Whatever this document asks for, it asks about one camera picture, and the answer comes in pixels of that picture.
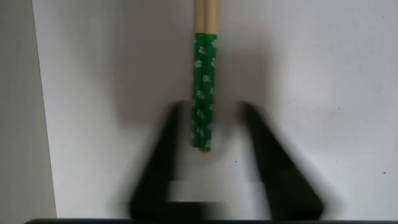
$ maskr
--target blurry black object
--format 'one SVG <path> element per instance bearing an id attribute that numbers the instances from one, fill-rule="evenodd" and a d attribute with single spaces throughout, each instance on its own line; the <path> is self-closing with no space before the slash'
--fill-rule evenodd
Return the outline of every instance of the blurry black object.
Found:
<path id="1" fill-rule="evenodd" d="M 208 223 L 203 202 L 168 202 L 169 182 L 174 179 L 182 102 L 172 106 L 141 179 L 131 197 L 132 220 L 32 220 L 29 224 L 105 224 L 139 222 Z M 242 103 L 241 120 L 253 142 L 260 179 L 264 183 L 272 220 L 318 223 L 323 203 L 278 143 L 258 110 Z M 240 221 L 272 223 L 272 221 Z"/>

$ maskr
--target white wall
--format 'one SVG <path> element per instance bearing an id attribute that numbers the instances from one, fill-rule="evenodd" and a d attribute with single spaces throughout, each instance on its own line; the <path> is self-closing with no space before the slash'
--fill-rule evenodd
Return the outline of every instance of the white wall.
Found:
<path id="1" fill-rule="evenodd" d="M 57 215 L 122 217 L 162 109 L 190 96 L 193 1 L 33 3 Z M 325 218 L 398 219 L 397 20 L 395 1 L 224 0 L 217 153 L 193 159 L 180 199 L 267 217 L 233 124 L 234 102 L 252 100 L 328 199 Z"/>
<path id="2" fill-rule="evenodd" d="M 55 215 L 32 3 L 0 1 L 0 223 Z"/>

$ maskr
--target white background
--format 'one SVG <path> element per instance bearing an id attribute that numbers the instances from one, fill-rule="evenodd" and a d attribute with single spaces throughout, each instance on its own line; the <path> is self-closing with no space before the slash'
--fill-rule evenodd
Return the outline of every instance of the white background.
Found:
<path id="1" fill-rule="evenodd" d="M 124 217 L 165 105 L 190 97 L 194 3 L 33 5 L 57 216 Z M 268 217 L 233 123 L 234 103 L 251 100 L 323 194 L 325 218 L 397 220 L 397 21 L 396 1 L 224 0 L 226 150 L 192 164 L 183 199 L 225 202 L 224 218 Z"/>

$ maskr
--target green patterned wrapping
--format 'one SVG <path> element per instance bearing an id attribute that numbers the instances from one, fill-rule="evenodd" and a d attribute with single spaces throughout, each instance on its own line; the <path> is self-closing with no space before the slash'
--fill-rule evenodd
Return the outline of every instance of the green patterned wrapping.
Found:
<path id="1" fill-rule="evenodd" d="M 192 146 L 210 152 L 215 84 L 216 34 L 195 34 Z"/>

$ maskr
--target chopstick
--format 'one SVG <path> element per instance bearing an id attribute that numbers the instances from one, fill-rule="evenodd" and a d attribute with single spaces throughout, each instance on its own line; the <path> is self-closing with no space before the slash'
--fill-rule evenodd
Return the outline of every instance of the chopstick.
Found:
<path id="1" fill-rule="evenodd" d="M 192 146 L 210 152 L 220 0 L 196 1 Z"/>

